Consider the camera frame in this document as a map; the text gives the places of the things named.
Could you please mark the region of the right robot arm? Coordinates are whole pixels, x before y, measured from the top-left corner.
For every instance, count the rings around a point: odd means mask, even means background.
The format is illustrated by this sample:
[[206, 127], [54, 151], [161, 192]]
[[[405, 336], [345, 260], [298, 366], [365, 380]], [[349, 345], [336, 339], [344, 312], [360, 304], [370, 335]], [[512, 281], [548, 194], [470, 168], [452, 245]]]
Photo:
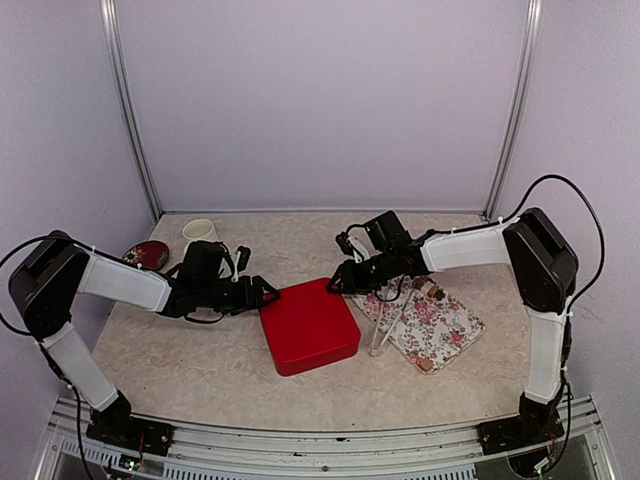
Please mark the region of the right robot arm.
[[387, 211], [361, 227], [376, 253], [364, 257], [349, 233], [339, 234], [336, 242], [348, 258], [329, 280], [331, 294], [374, 294], [398, 277], [455, 268], [490, 264], [511, 268], [531, 326], [529, 374], [511, 433], [520, 443], [535, 442], [549, 429], [566, 388], [571, 302], [579, 267], [574, 250], [552, 221], [534, 207], [491, 224], [430, 229], [412, 237], [397, 215]]

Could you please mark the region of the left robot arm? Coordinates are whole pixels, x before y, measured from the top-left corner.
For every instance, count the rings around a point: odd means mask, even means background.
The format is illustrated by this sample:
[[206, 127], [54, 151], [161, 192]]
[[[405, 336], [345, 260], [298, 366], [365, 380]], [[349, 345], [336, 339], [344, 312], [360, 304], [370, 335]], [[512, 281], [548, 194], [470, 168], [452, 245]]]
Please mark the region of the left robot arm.
[[260, 311], [281, 294], [245, 270], [251, 251], [221, 242], [195, 241], [165, 272], [133, 266], [61, 230], [28, 239], [2, 259], [21, 260], [8, 277], [8, 294], [22, 320], [15, 334], [32, 338], [59, 377], [100, 415], [102, 430], [121, 445], [133, 443], [140, 424], [124, 393], [92, 356], [75, 316], [101, 305], [124, 304], [169, 319], [198, 323], [209, 310], [216, 320]]

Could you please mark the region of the silver metal serving tongs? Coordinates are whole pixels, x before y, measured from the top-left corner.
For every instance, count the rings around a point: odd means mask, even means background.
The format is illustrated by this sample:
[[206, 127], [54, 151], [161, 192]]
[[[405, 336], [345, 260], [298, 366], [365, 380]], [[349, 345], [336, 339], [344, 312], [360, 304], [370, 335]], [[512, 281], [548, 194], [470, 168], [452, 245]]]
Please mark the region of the silver metal serving tongs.
[[[413, 284], [414, 280], [410, 279], [408, 283], [405, 283], [406, 276], [402, 277], [397, 281], [397, 289], [396, 294], [393, 297], [389, 297], [390, 283], [388, 283], [382, 293], [382, 296], [379, 296], [378, 293], [375, 293], [376, 298], [379, 303], [379, 311], [378, 317], [375, 322], [375, 329], [373, 332], [373, 336], [369, 345], [368, 353], [372, 357], [380, 356], [385, 350], [385, 343], [389, 339], [393, 329], [395, 328], [396, 323], [401, 318], [404, 310], [406, 309], [408, 303], [411, 300], [413, 295]], [[384, 319], [384, 308], [386, 304], [391, 304], [396, 300], [402, 300], [401, 306], [391, 315], [390, 320], [386, 324], [386, 330], [384, 331], [384, 336], [380, 341], [377, 341], [377, 336], [379, 333], [379, 327], [381, 325], [381, 321]]]

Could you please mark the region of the red box lid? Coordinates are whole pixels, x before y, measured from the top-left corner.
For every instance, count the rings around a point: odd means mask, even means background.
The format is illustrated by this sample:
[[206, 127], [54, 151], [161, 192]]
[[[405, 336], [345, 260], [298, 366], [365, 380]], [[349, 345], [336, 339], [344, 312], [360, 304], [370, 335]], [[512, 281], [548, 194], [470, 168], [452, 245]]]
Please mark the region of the red box lid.
[[260, 311], [276, 372], [293, 376], [356, 355], [360, 328], [344, 298], [327, 291], [328, 278], [284, 288]]

